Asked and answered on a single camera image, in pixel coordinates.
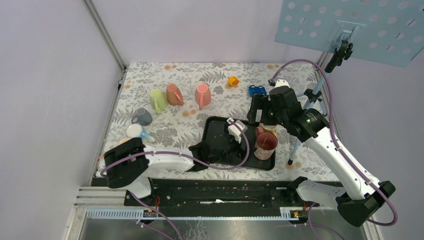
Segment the salmon pink ceramic mug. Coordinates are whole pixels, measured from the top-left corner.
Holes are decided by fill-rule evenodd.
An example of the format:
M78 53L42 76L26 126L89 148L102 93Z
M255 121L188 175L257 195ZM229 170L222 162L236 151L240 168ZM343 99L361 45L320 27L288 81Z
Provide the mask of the salmon pink ceramic mug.
M203 110L212 101L212 95L210 88L207 84L202 83L196 87L195 90L195 101L199 107L199 110Z

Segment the yellow ceramic mug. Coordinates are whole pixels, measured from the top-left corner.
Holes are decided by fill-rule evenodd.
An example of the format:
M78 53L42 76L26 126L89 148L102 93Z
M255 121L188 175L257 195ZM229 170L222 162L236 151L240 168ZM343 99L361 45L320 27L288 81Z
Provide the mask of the yellow ceramic mug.
M264 125L263 123L260 123L259 126L263 128L264 132L271 133L278 138L276 125Z

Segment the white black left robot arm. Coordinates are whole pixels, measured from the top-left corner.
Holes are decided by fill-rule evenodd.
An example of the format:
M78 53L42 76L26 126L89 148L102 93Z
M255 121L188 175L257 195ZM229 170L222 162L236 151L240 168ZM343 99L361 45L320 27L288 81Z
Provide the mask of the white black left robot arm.
M149 169L200 172L206 169L234 170L243 166L251 155L245 134L223 135L201 141L183 150L158 149L134 137L104 154L105 167L100 175L111 189L128 189L144 206L152 204L155 192L143 176Z

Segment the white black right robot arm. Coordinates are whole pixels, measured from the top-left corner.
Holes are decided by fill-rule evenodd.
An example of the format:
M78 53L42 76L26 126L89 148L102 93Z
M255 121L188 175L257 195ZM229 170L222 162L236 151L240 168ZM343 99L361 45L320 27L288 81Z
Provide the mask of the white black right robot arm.
M294 90L288 86L272 89L268 95L254 94L247 119L267 126L281 125L286 131L313 150L337 176L341 187L298 177L287 188L287 201L299 206L304 201L337 210L354 227L362 226L395 192L390 181L380 181L368 172L344 148L332 132L332 126L316 109L303 109Z

